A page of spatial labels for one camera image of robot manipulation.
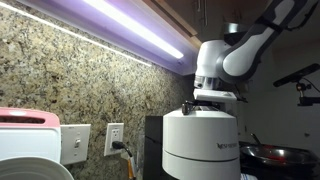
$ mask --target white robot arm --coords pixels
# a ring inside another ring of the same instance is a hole
[[[288,25],[299,13],[312,14],[317,3],[318,0],[274,0],[234,46],[223,40],[203,43],[194,81],[196,101],[236,101],[233,93],[216,91],[219,81],[234,84],[249,79],[275,38],[284,29],[293,29]],[[189,110],[184,104],[182,111],[163,118],[163,169],[181,180],[239,180],[236,118],[212,108]]]

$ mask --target led light strip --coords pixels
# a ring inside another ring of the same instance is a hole
[[[159,36],[151,32],[146,27],[139,24],[137,21],[133,20],[126,14],[122,13],[118,9],[112,7],[104,0],[83,0],[90,6],[94,7],[98,11],[102,12],[103,14],[107,15],[111,19],[117,21],[125,28],[131,30],[135,34],[139,35],[143,39],[149,41],[150,43],[154,44],[158,48],[162,49],[166,53],[172,55],[177,59],[181,59],[183,54],[178,51],[176,48],[165,42]]]
[[[33,20],[36,20],[36,21],[38,21],[38,22],[40,22],[40,23],[42,23],[42,24],[48,25],[48,26],[50,26],[50,27],[52,27],[52,28],[58,29],[58,30],[60,30],[60,31],[66,33],[66,34],[69,34],[69,35],[71,35],[71,36],[74,36],[74,37],[76,37],[76,38],[79,38],[79,39],[81,39],[81,40],[83,40],[83,41],[89,42],[89,43],[94,44],[94,45],[96,45],[96,46],[99,46],[99,47],[101,47],[101,48],[103,48],[103,49],[112,51],[112,52],[114,52],[114,53],[116,53],[116,54],[119,54],[119,55],[121,55],[121,56],[124,56],[124,57],[126,57],[126,58],[128,58],[128,59],[131,59],[131,60],[133,60],[133,61],[136,61],[136,62],[141,63],[141,64],[143,64],[143,65],[146,65],[146,66],[148,66],[148,67],[151,67],[151,64],[149,64],[149,63],[146,63],[146,62],[143,62],[143,61],[141,61],[141,60],[138,60],[138,59],[136,59],[136,58],[134,58],[134,57],[131,57],[131,56],[129,56],[129,55],[126,55],[126,54],[124,54],[124,53],[122,53],[122,52],[120,52],[120,51],[111,49],[111,48],[109,48],[109,47],[107,47],[107,46],[105,46],[105,45],[103,45],[103,44],[100,44],[100,43],[98,43],[98,42],[96,42],[96,41],[93,41],[93,40],[88,39],[88,38],[86,38],[86,37],[83,37],[83,36],[81,36],[81,35],[79,35],[79,34],[76,34],[76,33],[74,33],[74,32],[71,32],[71,31],[69,31],[69,30],[67,30],[67,29],[64,29],[64,28],[62,28],[62,27],[59,27],[59,26],[57,26],[57,25],[55,25],[55,24],[53,24],[53,23],[51,23],[51,22],[48,22],[48,21],[43,20],[43,19],[41,19],[41,18],[38,18],[38,17],[36,17],[36,16],[34,16],[34,15],[28,14],[28,13],[26,13],[26,12],[24,12],[24,11],[21,11],[21,10],[19,10],[19,9],[17,9],[17,8],[14,8],[14,7],[12,7],[12,6],[8,5],[8,4],[5,4],[5,3],[3,3],[3,2],[0,2],[0,7],[4,7],[4,8],[6,8],[6,9],[11,10],[11,11],[17,12],[17,13],[23,15],[23,16],[29,17],[29,18],[31,18],[31,19],[33,19]]]

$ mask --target speckled granite wall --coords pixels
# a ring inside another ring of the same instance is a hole
[[[81,33],[19,3],[1,1]],[[107,123],[125,123],[124,141],[135,152],[146,115],[164,115],[192,96],[190,79],[7,9],[0,8],[0,27],[0,106],[53,112],[62,124],[92,124],[88,160],[67,166],[77,180],[126,179],[126,162],[103,156]]]

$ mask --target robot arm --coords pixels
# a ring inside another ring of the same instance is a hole
[[[198,56],[195,87],[212,90],[217,89],[218,79],[230,84],[248,80],[255,73],[263,52],[283,29],[289,29],[289,23],[300,18],[298,14],[309,12],[305,15],[308,19],[317,3],[318,0],[274,0],[234,46],[230,47],[223,40],[203,43]]]

